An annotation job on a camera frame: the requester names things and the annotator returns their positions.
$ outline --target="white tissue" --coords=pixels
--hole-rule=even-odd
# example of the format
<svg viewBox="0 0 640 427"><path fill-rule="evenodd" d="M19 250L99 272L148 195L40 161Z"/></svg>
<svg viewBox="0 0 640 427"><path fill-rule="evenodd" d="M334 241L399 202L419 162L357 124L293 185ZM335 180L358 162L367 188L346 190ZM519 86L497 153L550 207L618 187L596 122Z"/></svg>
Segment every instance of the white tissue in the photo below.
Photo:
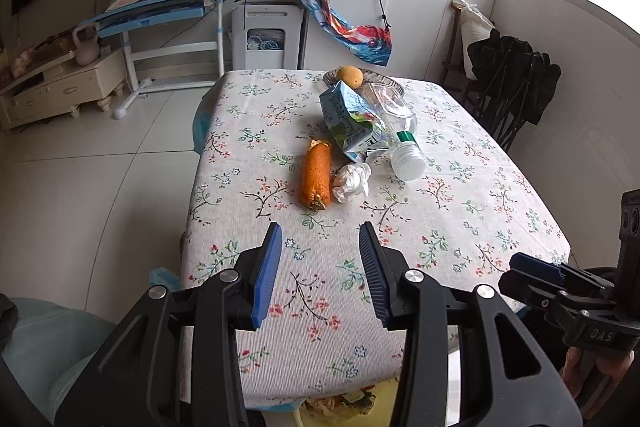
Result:
<svg viewBox="0 0 640 427"><path fill-rule="evenodd" d="M334 178L335 199L344 203L358 194L369 196L371 167L366 163L350 163L338 171Z"/></svg>

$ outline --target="dining table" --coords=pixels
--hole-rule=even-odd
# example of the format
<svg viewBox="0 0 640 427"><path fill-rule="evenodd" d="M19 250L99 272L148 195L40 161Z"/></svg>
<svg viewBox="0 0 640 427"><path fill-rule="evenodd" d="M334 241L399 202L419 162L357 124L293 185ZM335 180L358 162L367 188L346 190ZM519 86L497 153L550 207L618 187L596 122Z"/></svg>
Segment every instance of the dining table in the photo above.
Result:
<svg viewBox="0 0 640 427"><path fill-rule="evenodd" d="M329 140L319 95L324 71L230 71L213 111L191 194L181 280L202 284L261 245L275 221L282 254L267 318L237 331L245 404L269 409L346 393L399 374L404 331L376 318L358 250L370 221L381 245L442 285L497 289L511 255L566 262L569 243L526 177L439 85L395 78L417 117L427 168L404 182L387 154L368 160L368 194L325 210L300 203L312 139ZM332 169L348 163L333 142ZM508 301L512 307L516 303ZM456 342L449 331L450 349ZM190 395L190 337L182 394Z"/></svg>

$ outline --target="white air purifier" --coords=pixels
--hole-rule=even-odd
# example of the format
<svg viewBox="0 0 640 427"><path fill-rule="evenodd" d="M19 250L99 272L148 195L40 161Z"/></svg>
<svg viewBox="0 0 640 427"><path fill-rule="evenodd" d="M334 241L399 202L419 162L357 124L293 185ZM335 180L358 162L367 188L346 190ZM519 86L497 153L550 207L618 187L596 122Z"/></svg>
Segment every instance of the white air purifier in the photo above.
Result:
<svg viewBox="0 0 640 427"><path fill-rule="evenodd" d="M297 70L302 8L247 3L232 13L234 70Z"/></svg>

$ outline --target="carrot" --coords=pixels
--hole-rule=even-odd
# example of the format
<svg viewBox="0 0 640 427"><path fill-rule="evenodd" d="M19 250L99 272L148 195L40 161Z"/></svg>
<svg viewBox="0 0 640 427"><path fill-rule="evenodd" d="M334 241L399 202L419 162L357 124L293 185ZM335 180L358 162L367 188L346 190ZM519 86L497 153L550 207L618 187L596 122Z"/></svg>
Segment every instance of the carrot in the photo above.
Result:
<svg viewBox="0 0 640 427"><path fill-rule="evenodd" d="M324 210L331 201L331 144L311 140L302 171L300 200L312 210Z"/></svg>

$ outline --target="teal cushion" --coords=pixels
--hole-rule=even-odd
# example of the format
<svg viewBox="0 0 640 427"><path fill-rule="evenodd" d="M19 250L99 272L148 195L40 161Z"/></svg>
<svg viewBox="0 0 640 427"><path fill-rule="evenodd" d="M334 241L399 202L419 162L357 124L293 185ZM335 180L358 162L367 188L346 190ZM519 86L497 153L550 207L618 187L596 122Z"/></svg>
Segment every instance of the teal cushion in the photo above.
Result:
<svg viewBox="0 0 640 427"><path fill-rule="evenodd" d="M18 323L2 357L29 399L53 422L66 392L115 326L47 301L12 301Z"/></svg>

